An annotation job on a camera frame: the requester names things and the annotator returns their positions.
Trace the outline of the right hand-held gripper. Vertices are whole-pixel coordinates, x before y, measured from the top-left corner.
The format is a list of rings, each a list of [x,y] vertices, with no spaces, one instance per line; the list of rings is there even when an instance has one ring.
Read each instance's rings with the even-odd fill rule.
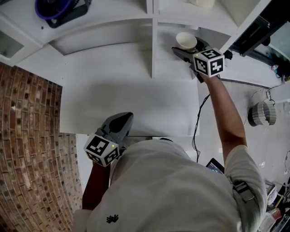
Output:
[[[196,37],[196,40],[197,44],[195,49],[201,52],[191,53],[177,47],[172,47],[172,51],[179,59],[186,63],[191,63],[190,68],[195,73],[199,82],[203,83],[204,80],[201,74],[207,77],[213,77],[224,71],[224,54],[217,48],[211,48],[201,38]]]

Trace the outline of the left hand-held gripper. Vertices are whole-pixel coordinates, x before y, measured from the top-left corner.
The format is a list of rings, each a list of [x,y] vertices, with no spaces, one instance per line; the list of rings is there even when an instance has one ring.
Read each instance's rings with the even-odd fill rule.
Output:
[[[84,145],[83,149],[88,158],[102,167],[107,167],[119,159],[125,151],[121,140],[128,136],[133,119],[132,112],[122,112],[108,117],[101,128],[89,135]]]

